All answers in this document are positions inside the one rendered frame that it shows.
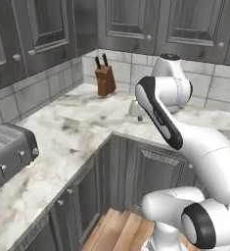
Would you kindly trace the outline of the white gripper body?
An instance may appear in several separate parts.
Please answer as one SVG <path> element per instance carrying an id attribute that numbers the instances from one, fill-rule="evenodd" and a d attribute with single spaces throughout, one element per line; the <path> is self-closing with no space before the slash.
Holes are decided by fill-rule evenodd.
<path id="1" fill-rule="evenodd" d="M 129 114 L 132 117 L 144 117 L 147 115 L 145 110 L 139 105 L 136 99 L 132 100 L 130 103 Z"/>

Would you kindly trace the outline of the brown wooden knife block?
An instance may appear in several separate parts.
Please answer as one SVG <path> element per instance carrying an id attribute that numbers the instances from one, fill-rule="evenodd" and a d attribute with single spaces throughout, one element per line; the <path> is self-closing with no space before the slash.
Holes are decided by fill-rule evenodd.
<path id="1" fill-rule="evenodd" d="M 98 83 L 98 95 L 107 96 L 115 91 L 115 78 L 111 66 L 102 65 L 100 69 L 95 70 L 95 76 Z"/>

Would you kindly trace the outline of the grey base cupboard door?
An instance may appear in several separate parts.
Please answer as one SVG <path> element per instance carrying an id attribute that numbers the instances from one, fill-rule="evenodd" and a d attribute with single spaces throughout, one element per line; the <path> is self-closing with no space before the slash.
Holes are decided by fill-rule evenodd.
<path id="1" fill-rule="evenodd" d="M 57 201 L 64 200 L 60 206 Z M 79 251 L 74 209 L 71 196 L 60 196 L 48 213 L 48 221 L 24 251 Z"/>
<path id="2" fill-rule="evenodd" d="M 159 147 L 138 147 L 133 208 L 142 213 L 143 197 L 154 191 L 187 185 L 188 161 L 180 153 Z"/>
<path id="3" fill-rule="evenodd" d="M 101 211 L 99 167 L 93 158 L 73 177 L 72 191 L 77 236 L 79 246 L 83 247 Z"/>

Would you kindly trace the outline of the grey toaster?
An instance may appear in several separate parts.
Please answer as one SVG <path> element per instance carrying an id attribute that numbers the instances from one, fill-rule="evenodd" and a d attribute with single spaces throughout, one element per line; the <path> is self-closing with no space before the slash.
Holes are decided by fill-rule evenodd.
<path id="1" fill-rule="evenodd" d="M 0 187 L 39 155 L 34 133 L 9 123 L 0 125 Z"/>

